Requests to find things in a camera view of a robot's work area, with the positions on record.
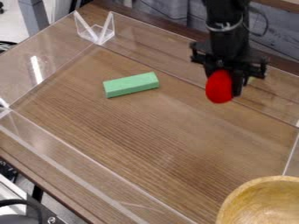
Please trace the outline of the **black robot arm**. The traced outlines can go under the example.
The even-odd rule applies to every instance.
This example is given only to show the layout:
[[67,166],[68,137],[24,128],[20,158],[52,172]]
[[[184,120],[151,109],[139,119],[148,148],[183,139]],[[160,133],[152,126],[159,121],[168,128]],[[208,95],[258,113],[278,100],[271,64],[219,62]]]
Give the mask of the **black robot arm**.
[[[202,64],[207,76],[206,95],[214,103],[230,102],[242,95],[251,77],[264,79],[268,59],[250,46],[250,35],[264,36],[268,20],[250,6],[251,0],[202,0],[207,11],[210,39],[190,43],[191,61]],[[262,33],[250,30],[250,12],[264,17]]]

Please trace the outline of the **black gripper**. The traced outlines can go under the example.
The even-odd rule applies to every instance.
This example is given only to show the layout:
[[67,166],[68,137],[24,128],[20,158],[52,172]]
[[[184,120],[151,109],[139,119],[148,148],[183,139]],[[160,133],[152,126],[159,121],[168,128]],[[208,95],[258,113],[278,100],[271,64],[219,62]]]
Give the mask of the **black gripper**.
[[207,77],[219,69],[232,72],[235,97],[242,94],[247,77],[266,78],[268,60],[251,48],[248,30],[243,25],[232,30],[210,30],[210,39],[192,41],[190,48],[191,61],[203,65]]

